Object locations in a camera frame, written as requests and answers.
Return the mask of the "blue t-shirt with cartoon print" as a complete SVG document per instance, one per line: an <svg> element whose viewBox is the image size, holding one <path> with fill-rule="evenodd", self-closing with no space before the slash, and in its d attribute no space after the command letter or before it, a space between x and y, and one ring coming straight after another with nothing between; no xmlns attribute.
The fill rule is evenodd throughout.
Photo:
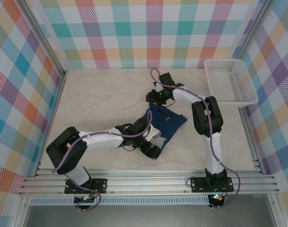
<svg viewBox="0 0 288 227"><path fill-rule="evenodd" d="M161 132L159 137L151 139L150 142L162 152L177 130L187 122L187 118L161 105L149 104L148 110L152 112L151 124Z"/></svg>

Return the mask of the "white plastic mesh basket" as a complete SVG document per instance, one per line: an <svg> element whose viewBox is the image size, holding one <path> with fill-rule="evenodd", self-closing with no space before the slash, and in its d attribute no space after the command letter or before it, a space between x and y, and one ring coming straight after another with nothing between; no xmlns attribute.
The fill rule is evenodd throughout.
<svg viewBox="0 0 288 227"><path fill-rule="evenodd" d="M257 91L243 60L206 59L204 69L209 92L220 105L243 108L258 103Z"/></svg>

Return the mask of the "grey metal panel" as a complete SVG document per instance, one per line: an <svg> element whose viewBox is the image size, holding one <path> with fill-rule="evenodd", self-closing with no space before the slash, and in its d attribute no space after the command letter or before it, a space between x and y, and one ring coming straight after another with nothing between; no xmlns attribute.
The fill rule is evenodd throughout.
<svg viewBox="0 0 288 227"><path fill-rule="evenodd" d="M207 206L32 206L23 227L276 227L266 211Z"/></svg>

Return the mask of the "small circuit board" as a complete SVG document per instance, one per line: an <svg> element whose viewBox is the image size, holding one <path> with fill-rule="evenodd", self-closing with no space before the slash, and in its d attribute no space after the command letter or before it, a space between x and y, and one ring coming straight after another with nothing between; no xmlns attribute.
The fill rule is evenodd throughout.
<svg viewBox="0 0 288 227"><path fill-rule="evenodd" d="M95 197L86 196L75 196L73 199L75 205L79 204L80 206L91 206L96 203Z"/></svg>
<svg viewBox="0 0 288 227"><path fill-rule="evenodd" d="M212 194L208 196L209 203L223 201L225 199L225 194Z"/></svg>

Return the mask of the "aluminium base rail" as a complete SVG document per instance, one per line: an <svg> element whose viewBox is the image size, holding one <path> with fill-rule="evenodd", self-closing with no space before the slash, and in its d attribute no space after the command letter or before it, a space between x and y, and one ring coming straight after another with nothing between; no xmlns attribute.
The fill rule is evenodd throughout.
<svg viewBox="0 0 288 227"><path fill-rule="evenodd" d="M34 177L24 179L20 195L63 195L65 176L51 169L38 169ZM106 178L106 195L190 195L190 176L203 177L203 170L102 170L88 169L92 178ZM239 171L240 194L279 193L273 175L264 175L257 166L253 171Z"/></svg>

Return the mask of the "aluminium side rail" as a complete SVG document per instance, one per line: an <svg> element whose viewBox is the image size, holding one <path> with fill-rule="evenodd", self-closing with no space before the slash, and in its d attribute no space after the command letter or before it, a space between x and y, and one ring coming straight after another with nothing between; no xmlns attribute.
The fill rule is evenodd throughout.
<svg viewBox="0 0 288 227"><path fill-rule="evenodd" d="M61 76L59 90L58 90L56 99L54 101L54 105L53 105L53 108L52 108L50 121L49 121L49 123L47 125L47 128L46 128L46 134L44 136L43 144L42 144L42 146L41 146L41 148L39 150L38 156L37 156L36 161L35 161L35 166L34 166L34 170L32 172L32 177L36 176L37 170L38 170L38 168L39 168L39 166L41 164L42 156L45 153L45 146L47 145L47 142L48 142L48 138L49 138L49 135L50 135L50 132L51 132L51 129L52 129L52 125L54 123L54 119L55 119L55 116L56 116L56 112L57 112L57 109L58 109L58 105L59 105L59 102L60 102L60 99L61 99L61 96L62 96L62 93L63 93L63 89L64 89L64 86L65 86L68 74L69 74L69 70L65 70L63 72L62 76Z"/></svg>
<svg viewBox="0 0 288 227"><path fill-rule="evenodd" d="M239 108L238 111L239 111L240 118L241 118L241 121L243 124L243 128L244 128L244 132L245 132L246 139L248 142L248 146L249 146L249 149L251 152L254 169L255 169L255 171L258 171L261 174L265 174L264 169L263 169L263 164L261 164L261 162L260 162L259 153L257 150L254 135L251 131L251 127L250 127L250 123L249 123L246 109L243 107L243 108Z"/></svg>

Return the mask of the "aluminium frame post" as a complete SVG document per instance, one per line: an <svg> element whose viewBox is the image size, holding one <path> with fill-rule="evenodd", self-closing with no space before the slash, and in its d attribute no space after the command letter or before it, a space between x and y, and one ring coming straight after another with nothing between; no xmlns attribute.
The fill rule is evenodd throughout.
<svg viewBox="0 0 288 227"><path fill-rule="evenodd" d="M241 29L241 36L238 39L233 58L243 59L248 51L251 43L256 37L265 18L274 5L276 0L253 0L253 6L250 7L248 16L249 19L244 20L244 26Z"/></svg>
<svg viewBox="0 0 288 227"><path fill-rule="evenodd" d="M53 51L49 41L47 40L47 37L45 36L40 24L38 23L37 19L32 13L31 8L29 7L27 1L26 0L14 0L14 1L21 10L23 16L26 18L31 29L33 30L33 33L37 37L39 43L42 45L51 63L56 68L56 71L59 73L62 79L66 79L67 70L60 64L60 61L58 60L55 52Z"/></svg>

